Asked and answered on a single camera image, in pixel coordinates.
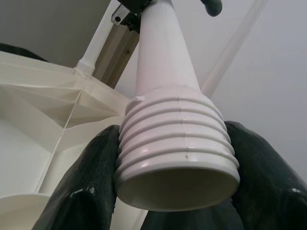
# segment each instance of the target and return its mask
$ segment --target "white wall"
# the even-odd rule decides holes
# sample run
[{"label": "white wall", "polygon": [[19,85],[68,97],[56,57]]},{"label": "white wall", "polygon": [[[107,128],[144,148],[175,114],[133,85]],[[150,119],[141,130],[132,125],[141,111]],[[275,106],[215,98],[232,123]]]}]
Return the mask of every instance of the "white wall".
[{"label": "white wall", "polygon": [[74,67],[110,0],[2,0],[0,43]]},{"label": "white wall", "polygon": [[[223,1],[209,18],[199,0],[173,0],[199,82],[203,83],[252,1]],[[265,137],[307,181],[307,33],[303,0],[269,0],[226,72],[213,102],[225,120]],[[134,95],[137,54],[116,87]]]}]

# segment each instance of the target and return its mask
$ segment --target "white plastic pipe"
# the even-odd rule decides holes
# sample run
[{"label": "white plastic pipe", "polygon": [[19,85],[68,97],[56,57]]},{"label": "white plastic pipe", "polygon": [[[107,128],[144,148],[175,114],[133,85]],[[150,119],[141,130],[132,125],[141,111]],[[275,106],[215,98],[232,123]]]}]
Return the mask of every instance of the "white plastic pipe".
[{"label": "white plastic pipe", "polygon": [[120,126],[114,181],[125,203],[155,211],[218,204],[237,189],[222,115],[198,86],[170,0],[142,14],[136,97]]},{"label": "white plastic pipe", "polygon": [[97,58],[113,26],[111,16],[118,6],[119,2],[117,0],[111,0],[84,56],[79,60],[76,66],[76,69],[87,76],[91,76],[95,70]]},{"label": "white plastic pipe", "polygon": [[201,87],[202,93],[207,97],[210,98],[214,94],[219,82],[231,65],[246,36],[257,21],[267,2],[268,0],[254,0],[253,5],[250,7],[241,25],[231,37],[227,46],[217,59],[215,66],[209,73],[207,80]]},{"label": "white plastic pipe", "polygon": [[154,1],[142,14],[136,95],[166,85],[199,90],[197,78],[170,1]]}]

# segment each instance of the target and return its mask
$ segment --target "white plastic rod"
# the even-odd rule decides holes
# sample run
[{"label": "white plastic rod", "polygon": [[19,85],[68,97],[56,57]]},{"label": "white plastic rod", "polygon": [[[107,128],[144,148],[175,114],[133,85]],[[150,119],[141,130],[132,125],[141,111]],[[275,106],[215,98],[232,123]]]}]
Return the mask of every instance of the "white plastic rod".
[{"label": "white plastic rod", "polygon": [[136,95],[167,85],[200,90],[170,0],[153,1],[142,14]]},{"label": "white plastic rod", "polygon": [[237,31],[234,33],[227,46],[225,47],[224,51],[217,59],[217,62],[211,70],[208,79],[201,87],[201,92],[207,97],[210,98],[214,94],[219,82],[231,65],[247,34],[250,32],[251,28],[257,21],[267,2],[268,0],[254,1],[241,25],[238,27]]},{"label": "white plastic rod", "polygon": [[111,0],[84,56],[79,60],[76,66],[76,69],[85,75],[91,76],[95,70],[97,58],[113,26],[111,22],[112,13],[118,6],[119,2],[117,0]]}]

